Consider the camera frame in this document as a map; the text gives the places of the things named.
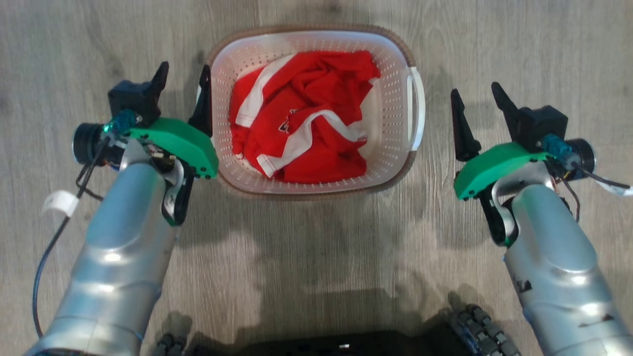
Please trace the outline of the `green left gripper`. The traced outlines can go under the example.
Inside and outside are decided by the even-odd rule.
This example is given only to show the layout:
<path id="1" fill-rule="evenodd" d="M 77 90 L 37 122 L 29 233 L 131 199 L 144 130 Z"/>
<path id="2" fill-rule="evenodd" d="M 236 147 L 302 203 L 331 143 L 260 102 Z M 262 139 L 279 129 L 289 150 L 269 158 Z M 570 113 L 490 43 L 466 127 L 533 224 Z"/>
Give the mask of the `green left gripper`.
<path id="1" fill-rule="evenodd" d="M 122 80 L 108 91 L 111 117 L 129 110 L 141 117 L 142 128 L 131 128 L 130 137 L 146 139 L 196 169 L 205 179 L 217 178 L 219 158 L 210 139 L 213 135 L 210 100 L 211 69 L 204 64 L 196 94 L 196 108 L 188 123 L 159 118 L 160 95 L 168 77 L 169 64 L 163 61 L 156 74 L 145 83 Z"/>

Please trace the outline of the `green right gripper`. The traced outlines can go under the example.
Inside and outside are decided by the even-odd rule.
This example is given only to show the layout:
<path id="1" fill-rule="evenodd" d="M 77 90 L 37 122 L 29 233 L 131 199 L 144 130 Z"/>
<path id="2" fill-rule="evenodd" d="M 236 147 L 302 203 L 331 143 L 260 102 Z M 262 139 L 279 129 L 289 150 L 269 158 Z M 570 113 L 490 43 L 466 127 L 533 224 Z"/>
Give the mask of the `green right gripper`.
<path id="1" fill-rule="evenodd" d="M 504 115 L 512 142 L 495 145 L 481 155 L 482 146 L 473 137 L 461 95 L 457 89 L 451 91 L 455 156 L 459 162 L 466 162 L 453 182 L 459 200 L 475 198 L 489 185 L 529 162 L 547 160 L 548 153 L 541 151 L 537 143 L 548 134 L 563 139 L 567 131 L 568 117 L 556 108 L 550 105 L 535 110 L 518 108 L 499 83 L 492 83 L 491 90 L 497 108 Z"/>

